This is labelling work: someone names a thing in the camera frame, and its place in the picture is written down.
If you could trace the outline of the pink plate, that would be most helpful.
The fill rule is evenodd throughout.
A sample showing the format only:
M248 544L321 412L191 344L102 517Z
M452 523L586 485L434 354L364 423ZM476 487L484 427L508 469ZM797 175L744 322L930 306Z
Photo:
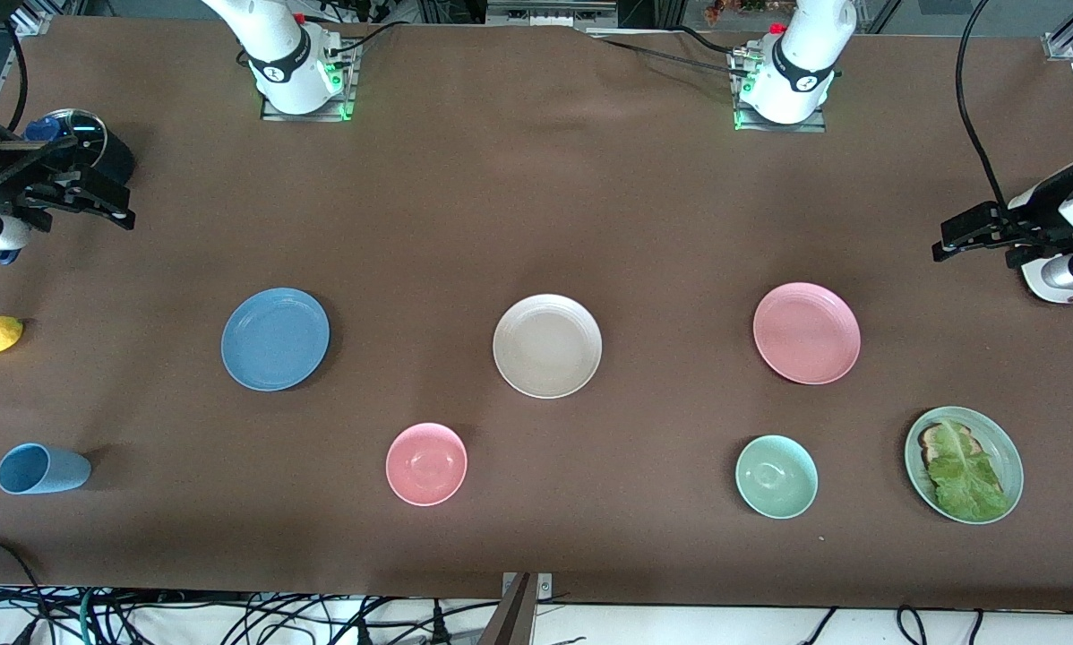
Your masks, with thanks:
M835 383L855 367L863 336L852 307L831 289L783 283L761 298L751 322L759 356L791 383Z

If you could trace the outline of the blue plate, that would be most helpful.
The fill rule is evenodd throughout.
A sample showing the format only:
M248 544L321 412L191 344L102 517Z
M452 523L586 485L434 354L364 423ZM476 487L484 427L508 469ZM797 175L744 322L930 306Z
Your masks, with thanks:
M300 289L259 291L229 317L220 354L235 383L286 391L318 370L330 347L330 319Z

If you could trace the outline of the dark blue saucepan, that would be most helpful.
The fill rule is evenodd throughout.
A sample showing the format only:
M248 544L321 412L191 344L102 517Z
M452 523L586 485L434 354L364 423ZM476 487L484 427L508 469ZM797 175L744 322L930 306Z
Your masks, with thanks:
M130 181L134 175L136 162L131 148L128 147L123 140L120 138L116 132L112 131L111 127L104 123L99 116L95 117L109 130L109 140L107 140L106 150L104 150L102 159L95 167L90 167L90 165L73 165L69 171L67 171L67 173L57 173L57 175L52 176L57 184L67 189L67 196L77 199L75 197L75 171L77 170L97 170L102 172L104 176L109 176L112 180L118 181L118 184L122 184L126 187L128 181ZM75 138L74 136L65 136L64 138L54 140L53 142L26 142L23 140L20 134L18 135L18 142L75 143ZM49 208L39 209L38 205L41 204L42 196L44 195L42 195L41 186L30 188L29 191L23 195L20 201L10 203L9 210L4 216L20 218L31 228L31 232L49 232L53 225L54 212L62 210L50 210ZM134 228L135 224L136 215L134 212ZM18 250L18 252L0 252L0 264L4 266L12 264L12 262L15 262L17 258L20 256L20 253L21 250Z

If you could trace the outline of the glass lid blue knob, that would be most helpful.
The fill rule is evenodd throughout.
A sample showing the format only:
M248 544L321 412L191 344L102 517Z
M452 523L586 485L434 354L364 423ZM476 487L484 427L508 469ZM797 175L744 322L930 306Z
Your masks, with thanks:
M67 107L55 109L29 122L23 130L26 142L53 142L74 136L75 144L65 150L53 151L50 158L63 167L90 165L95 167L107 147L109 130L91 113Z

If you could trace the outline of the white toaster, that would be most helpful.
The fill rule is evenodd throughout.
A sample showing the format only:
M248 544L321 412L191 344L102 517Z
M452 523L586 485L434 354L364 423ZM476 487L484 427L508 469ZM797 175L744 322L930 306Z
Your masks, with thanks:
M1021 266L1021 278L1037 298L1053 305L1073 305L1073 275L1069 273L1069 258L1068 254L1057 254Z

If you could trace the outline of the toast slice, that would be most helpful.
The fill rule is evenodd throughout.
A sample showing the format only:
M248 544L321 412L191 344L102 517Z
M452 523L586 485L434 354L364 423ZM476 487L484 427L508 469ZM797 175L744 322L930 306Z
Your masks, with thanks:
M920 433L918 444L924 466L929 469L940 458L966 461L984 453L972 429L956 421L940 421Z

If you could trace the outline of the green plate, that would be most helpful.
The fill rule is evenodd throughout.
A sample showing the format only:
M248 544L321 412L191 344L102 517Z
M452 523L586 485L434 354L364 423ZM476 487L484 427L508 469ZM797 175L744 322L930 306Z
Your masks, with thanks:
M996 474L998 474L1000 485L1006 490L1006 496L1011 501L1011 509L1002 517L990 522L966 522L949 517L944 511L935 505L934 485L927 477L926 468L922 459L918 444L920 433L927 427L937 424L939 421L962 422L970 427L979 444L990 454L991 464ZM991 417L974 411L974 409L962 407L940 407L929 409L922 413L912 424L909 433L906 433L903 440L903 470L906 477L912 482L914 490L920 495L922 501L930 505L934 511L951 521L982 526L1002 521L1018 505L1025 484L1025 472L1018 449L1011 437Z

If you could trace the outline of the green lettuce leaf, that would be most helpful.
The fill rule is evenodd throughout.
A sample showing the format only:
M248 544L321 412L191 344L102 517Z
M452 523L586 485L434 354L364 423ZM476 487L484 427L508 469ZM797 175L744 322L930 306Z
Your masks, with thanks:
M935 505L951 518L990 522L1011 509L1010 498L986 451L966 461L940 458L926 469L926 473L934 485Z

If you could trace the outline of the blue cup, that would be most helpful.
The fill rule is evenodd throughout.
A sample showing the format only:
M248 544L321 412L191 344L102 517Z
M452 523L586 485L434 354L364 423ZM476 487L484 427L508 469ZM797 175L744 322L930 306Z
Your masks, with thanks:
M44 495L77 489L89 481L90 465L80 453L41 443L24 443L0 460L0 489L9 495Z

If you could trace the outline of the mint green bowl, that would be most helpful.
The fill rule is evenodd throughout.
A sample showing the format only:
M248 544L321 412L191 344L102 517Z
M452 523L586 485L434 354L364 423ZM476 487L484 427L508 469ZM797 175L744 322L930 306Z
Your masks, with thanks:
M761 517L791 521L815 501L820 482L811 455L783 435L762 435L746 444L734 464L743 502Z

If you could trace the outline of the orange dried plant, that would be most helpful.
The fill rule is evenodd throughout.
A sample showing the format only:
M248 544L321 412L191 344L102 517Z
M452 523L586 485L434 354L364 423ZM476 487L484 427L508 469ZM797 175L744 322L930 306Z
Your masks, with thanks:
M774 21L777 18L790 18L797 5L797 0L709 0L703 9L703 16L708 26L736 18Z

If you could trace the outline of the pink bowl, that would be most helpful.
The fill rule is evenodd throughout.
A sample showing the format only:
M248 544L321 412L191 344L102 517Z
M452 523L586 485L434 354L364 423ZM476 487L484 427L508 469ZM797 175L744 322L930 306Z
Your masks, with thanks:
M421 422L398 433L385 459L391 490L409 505L445 503L464 485L468 453L458 433Z

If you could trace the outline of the brown table cover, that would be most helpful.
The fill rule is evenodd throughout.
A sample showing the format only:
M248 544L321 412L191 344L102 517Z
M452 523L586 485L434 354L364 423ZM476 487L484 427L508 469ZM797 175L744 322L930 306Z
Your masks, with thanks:
M0 460L80 453L89 481L0 489L0 543L46 583L488 598L552 572L572 603L1073 611L1073 307L999 252L934 262L991 195L950 38L849 42L823 133L737 131L726 82L565 28L398 26L347 123L267 123L220 21L63 17L24 46L29 118L89 109L138 160L133 231L57 212L10 266ZM839 294L855 367L791 383L752 338L791 282ZM330 319L318 370L250 391L229 317L295 288ZM497 372L509 306L576 299L603 356L538 400ZM903 440L929 409L991 417L1021 499L972 526L922 501ZM435 422L468 453L445 503L385 459ZM797 441L800 517L734 464Z

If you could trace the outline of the grey metal box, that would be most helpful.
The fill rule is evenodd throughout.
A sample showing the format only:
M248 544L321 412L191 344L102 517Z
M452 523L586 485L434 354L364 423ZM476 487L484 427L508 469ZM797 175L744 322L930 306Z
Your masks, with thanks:
M485 24L617 29L619 13L617 0L486 0Z

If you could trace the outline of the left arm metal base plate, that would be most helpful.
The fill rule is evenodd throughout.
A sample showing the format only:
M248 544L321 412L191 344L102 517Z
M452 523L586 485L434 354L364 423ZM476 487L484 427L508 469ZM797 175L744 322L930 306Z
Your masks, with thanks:
M767 64L768 50L751 40L726 57L729 70L738 73L732 80L734 127L771 133L823 133L826 118L823 103L835 74L822 82L807 78L810 88L798 91L793 82Z

